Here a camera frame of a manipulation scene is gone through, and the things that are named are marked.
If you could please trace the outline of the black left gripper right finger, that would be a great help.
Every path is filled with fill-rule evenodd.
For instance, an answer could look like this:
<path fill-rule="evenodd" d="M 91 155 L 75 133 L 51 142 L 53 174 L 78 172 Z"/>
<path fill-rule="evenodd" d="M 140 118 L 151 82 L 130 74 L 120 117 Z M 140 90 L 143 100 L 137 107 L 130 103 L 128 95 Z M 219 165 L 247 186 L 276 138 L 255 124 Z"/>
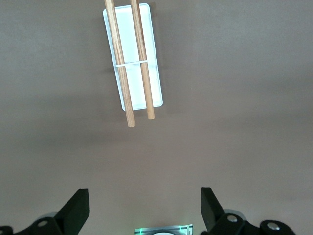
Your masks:
<path fill-rule="evenodd" d="M 201 188 L 201 215 L 206 227 L 203 235 L 295 235 L 277 220 L 264 220 L 256 227 L 239 215 L 226 213 L 210 187 Z"/>

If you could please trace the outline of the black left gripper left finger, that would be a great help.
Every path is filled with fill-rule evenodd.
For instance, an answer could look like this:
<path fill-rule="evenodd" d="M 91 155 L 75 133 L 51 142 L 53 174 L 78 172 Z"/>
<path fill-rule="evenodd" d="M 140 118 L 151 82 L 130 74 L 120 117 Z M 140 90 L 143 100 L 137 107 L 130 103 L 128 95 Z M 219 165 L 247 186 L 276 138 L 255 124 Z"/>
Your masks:
<path fill-rule="evenodd" d="M 89 190 L 79 189 L 53 217 L 40 218 L 16 234 L 77 235 L 89 214 Z"/>

